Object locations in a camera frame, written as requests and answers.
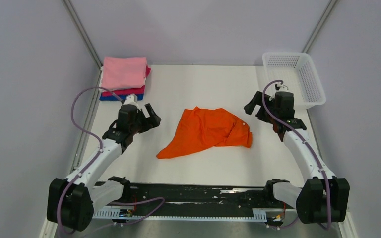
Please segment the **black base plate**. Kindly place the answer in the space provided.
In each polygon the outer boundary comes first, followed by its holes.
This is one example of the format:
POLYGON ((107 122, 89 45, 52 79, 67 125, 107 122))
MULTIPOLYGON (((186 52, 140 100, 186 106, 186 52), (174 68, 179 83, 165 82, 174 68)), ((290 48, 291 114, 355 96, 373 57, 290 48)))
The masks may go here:
POLYGON ((219 186, 132 183, 112 206, 124 206, 131 218, 148 215, 173 220, 259 220, 294 209, 272 196, 269 186, 219 186))

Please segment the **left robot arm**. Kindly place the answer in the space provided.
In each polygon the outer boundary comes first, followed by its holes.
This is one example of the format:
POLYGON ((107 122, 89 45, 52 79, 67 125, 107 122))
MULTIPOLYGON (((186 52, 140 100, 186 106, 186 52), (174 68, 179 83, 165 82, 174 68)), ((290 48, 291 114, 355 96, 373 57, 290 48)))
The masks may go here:
POLYGON ((145 104, 149 116, 136 103, 124 103, 118 118, 99 138, 98 148, 77 170, 56 178, 49 186, 47 220, 74 231, 85 230, 92 216, 104 206, 117 201, 128 204, 132 199, 131 183, 121 177, 110 177, 102 185, 97 181, 109 165, 133 142, 138 133, 147 132, 161 123, 150 103, 145 104))

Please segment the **right aluminium frame post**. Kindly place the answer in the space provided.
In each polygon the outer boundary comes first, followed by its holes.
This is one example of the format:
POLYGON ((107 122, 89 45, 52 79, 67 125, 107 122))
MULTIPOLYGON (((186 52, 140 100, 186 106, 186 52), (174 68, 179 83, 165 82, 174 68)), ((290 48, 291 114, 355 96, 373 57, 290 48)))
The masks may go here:
POLYGON ((329 0, 327 3, 327 6, 325 7, 323 13, 321 14, 317 24, 315 25, 313 31, 311 32, 308 40, 306 41, 302 52, 308 54, 309 51, 311 50, 313 44, 315 43, 318 35, 320 34, 322 28, 326 24, 328 18, 331 16, 333 13, 335 7, 338 5, 339 0, 329 0))

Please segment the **left aluminium frame post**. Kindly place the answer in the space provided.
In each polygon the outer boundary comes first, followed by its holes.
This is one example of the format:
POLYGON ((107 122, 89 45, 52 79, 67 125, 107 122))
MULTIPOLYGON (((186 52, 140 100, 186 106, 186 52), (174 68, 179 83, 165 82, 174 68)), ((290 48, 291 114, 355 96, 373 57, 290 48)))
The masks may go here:
POLYGON ((66 10, 67 10, 67 13, 68 15, 70 16, 71 20, 73 21, 77 31, 79 32, 80 34, 80 37, 82 38, 84 44, 86 45, 87 47, 87 50, 88 52, 90 53, 93 61, 95 62, 95 64, 97 65, 98 68, 101 68, 103 66, 103 63, 101 62, 99 56, 98 56, 98 53, 95 49, 95 47, 93 46, 87 32, 86 32, 86 29, 84 28, 81 20, 80 20, 80 17, 72 3, 71 0, 62 0, 62 3, 64 4, 66 10))

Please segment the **aluminium frame post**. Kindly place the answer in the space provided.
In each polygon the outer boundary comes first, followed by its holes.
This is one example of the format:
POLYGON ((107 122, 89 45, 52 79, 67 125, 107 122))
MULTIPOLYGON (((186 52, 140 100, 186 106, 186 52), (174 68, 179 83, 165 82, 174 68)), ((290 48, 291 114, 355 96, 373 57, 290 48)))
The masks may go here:
POLYGON ((318 35, 320 34, 322 28, 326 24, 328 18, 331 16, 333 13, 335 7, 338 5, 339 0, 329 0, 327 3, 327 6, 325 7, 323 13, 321 14, 317 24, 315 25, 313 31, 311 32, 308 40, 306 41, 302 52, 308 54, 309 51, 311 50, 313 44, 315 43, 318 35))
POLYGON ((95 64, 97 65, 98 68, 101 68, 103 66, 103 63, 101 62, 99 56, 98 56, 98 53, 95 49, 95 47, 93 46, 87 32, 86 32, 86 29, 84 28, 81 20, 80 20, 80 17, 72 3, 71 0, 62 0, 62 3, 64 4, 66 10, 67 10, 67 13, 68 15, 70 16, 71 20, 73 21, 77 31, 79 32, 80 34, 80 37, 82 38, 84 44, 86 45, 87 47, 87 50, 88 52, 90 53, 93 61, 95 62, 95 64))

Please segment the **magenta folded t-shirt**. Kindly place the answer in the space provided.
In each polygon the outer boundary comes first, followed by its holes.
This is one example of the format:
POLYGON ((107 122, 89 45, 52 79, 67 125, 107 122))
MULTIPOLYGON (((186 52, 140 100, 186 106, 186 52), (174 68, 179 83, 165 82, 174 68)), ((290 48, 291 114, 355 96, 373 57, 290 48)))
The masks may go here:
MULTIPOLYGON (((139 87, 139 88, 129 88, 129 89, 117 89, 117 90, 112 90, 117 96, 118 95, 130 95, 130 94, 144 94, 145 92, 145 85, 139 87)), ((107 91, 102 91, 102 94, 104 96, 109 96, 110 92, 107 91)))

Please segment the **white plastic basket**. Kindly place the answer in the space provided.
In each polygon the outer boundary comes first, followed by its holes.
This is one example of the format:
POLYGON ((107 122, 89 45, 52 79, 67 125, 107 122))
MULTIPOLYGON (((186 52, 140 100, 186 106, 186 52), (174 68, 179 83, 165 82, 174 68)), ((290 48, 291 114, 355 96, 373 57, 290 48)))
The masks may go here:
POLYGON ((296 109, 326 103, 318 72, 310 55, 299 52, 267 52, 262 55, 266 83, 282 80, 294 94, 296 109))

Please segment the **pink folded t-shirt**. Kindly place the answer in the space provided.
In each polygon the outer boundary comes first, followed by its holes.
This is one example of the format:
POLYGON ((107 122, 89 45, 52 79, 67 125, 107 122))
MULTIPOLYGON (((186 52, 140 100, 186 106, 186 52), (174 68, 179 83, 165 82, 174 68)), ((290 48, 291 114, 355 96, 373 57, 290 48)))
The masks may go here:
POLYGON ((146 82, 146 57, 105 57, 101 86, 110 90, 141 88, 146 82))

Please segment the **orange t-shirt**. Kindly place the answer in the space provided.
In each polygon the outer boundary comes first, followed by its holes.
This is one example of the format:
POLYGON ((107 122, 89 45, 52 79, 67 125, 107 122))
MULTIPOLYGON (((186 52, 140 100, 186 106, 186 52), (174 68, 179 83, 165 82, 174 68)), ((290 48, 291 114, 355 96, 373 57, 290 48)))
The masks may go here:
POLYGON ((243 146, 251 148, 250 126, 229 111, 218 109, 185 109, 172 141, 156 157, 172 159, 207 150, 211 147, 243 146))

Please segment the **blue folded t-shirt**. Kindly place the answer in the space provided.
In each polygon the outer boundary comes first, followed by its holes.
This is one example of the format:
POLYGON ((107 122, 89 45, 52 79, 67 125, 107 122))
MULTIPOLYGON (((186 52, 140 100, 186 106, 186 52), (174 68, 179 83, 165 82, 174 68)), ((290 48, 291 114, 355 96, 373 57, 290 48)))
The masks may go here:
MULTIPOLYGON (((144 94, 136 94, 137 100, 142 101, 144 98, 144 94)), ((103 94, 100 95, 99 100, 100 101, 117 101, 118 98, 121 98, 122 100, 125 100, 127 95, 118 95, 115 97, 114 95, 110 94, 109 96, 104 96, 103 94)))

